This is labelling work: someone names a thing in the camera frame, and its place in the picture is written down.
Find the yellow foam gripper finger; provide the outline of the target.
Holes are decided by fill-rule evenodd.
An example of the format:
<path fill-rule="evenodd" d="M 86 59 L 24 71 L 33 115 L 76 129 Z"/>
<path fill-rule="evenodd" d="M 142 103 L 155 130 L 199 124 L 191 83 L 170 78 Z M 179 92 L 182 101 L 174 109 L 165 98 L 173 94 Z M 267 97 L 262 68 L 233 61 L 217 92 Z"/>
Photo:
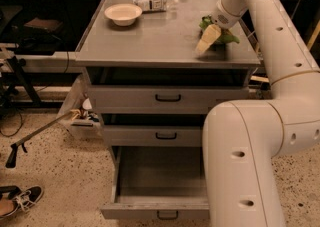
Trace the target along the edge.
<path fill-rule="evenodd" d="M 219 37 L 221 36 L 221 28 L 216 24 L 209 25 L 196 46 L 196 53 L 203 54 Z"/>

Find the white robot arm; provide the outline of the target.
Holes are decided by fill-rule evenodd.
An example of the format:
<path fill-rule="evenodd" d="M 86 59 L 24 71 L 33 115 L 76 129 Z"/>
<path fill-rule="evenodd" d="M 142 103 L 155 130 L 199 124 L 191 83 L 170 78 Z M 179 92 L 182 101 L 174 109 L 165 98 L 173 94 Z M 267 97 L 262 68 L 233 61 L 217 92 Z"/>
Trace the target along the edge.
<path fill-rule="evenodd" d="M 285 227 L 271 159 L 319 141 L 320 70 L 279 0 L 219 0 L 232 27 L 248 12 L 271 87 L 268 100 L 233 100 L 207 115 L 202 136 L 212 227 Z"/>

